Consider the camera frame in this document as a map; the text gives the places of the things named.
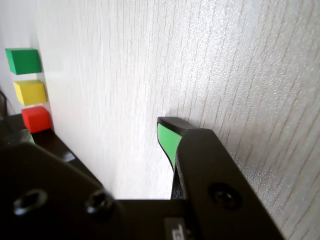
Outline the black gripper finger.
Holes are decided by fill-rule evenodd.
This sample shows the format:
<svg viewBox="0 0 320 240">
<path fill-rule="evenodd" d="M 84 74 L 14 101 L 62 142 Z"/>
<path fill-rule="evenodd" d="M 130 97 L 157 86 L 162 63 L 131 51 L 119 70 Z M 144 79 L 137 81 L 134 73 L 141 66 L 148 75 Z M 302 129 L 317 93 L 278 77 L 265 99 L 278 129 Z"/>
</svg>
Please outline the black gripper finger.
<svg viewBox="0 0 320 240">
<path fill-rule="evenodd" d="M 282 234 L 217 135 L 179 117 L 157 119 L 197 240 L 281 240 Z"/>
<path fill-rule="evenodd" d="M 0 140 L 3 240 L 123 240 L 113 197 L 53 154 L 11 135 Z"/>
</svg>

